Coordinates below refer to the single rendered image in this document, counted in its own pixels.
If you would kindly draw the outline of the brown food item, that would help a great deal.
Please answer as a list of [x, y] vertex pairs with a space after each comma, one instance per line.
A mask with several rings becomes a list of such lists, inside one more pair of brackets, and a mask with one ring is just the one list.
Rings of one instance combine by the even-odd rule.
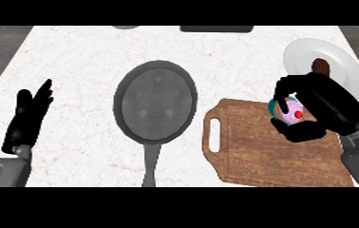
[[324, 59], [316, 58], [312, 64], [313, 73], [321, 73], [329, 76], [329, 64]]

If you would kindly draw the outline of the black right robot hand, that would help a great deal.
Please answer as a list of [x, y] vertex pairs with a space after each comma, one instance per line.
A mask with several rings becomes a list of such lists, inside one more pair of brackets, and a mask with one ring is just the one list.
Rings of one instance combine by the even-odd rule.
[[290, 112], [287, 98], [291, 94], [295, 94], [295, 99], [316, 118], [315, 122], [303, 121], [293, 125], [279, 119], [270, 120], [278, 132], [293, 143], [321, 139], [328, 130], [343, 136], [359, 131], [359, 101], [329, 77], [310, 72], [281, 78], [273, 100], [284, 113]]

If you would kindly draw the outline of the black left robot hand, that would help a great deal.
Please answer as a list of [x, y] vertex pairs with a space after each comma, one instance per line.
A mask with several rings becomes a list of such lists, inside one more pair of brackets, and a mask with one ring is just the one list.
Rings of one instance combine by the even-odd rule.
[[47, 79], [33, 95], [28, 89], [21, 89], [16, 93], [15, 115], [7, 128], [1, 151], [15, 154], [15, 148], [24, 144], [34, 146], [40, 130], [41, 121], [53, 102], [52, 80]]

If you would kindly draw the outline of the brown wooden cutting board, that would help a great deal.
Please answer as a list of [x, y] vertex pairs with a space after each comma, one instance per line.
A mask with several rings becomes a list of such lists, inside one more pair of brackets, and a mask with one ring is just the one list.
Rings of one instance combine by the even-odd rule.
[[202, 151], [222, 181], [254, 186], [350, 187], [338, 136], [290, 142], [264, 103], [223, 99], [204, 119]]

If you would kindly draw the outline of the dark grey rectangular object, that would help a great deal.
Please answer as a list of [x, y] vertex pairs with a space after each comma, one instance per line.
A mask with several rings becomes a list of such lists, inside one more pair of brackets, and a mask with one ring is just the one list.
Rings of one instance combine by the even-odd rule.
[[183, 32], [251, 32], [254, 26], [179, 26]]

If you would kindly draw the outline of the white plate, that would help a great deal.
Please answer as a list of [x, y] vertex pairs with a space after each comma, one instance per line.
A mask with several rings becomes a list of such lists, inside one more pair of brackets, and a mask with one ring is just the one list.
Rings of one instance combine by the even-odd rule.
[[332, 43], [304, 38], [293, 41], [284, 53], [284, 65], [288, 75], [307, 74], [315, 59], [329, 65], [329, 77], [359, 100], [359, 62]]

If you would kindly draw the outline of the dark grey frying pan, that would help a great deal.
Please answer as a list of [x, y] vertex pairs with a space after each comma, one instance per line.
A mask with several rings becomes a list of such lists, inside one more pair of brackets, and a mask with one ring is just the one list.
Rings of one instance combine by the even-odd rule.
[[188, 71], [168, 61], [149, 61], [126, 74], [114, 95], [117, 125], [145, 147], [142, 186], [155, 187], [154, 171], [161, 145], [191, 125], [198, 92]]

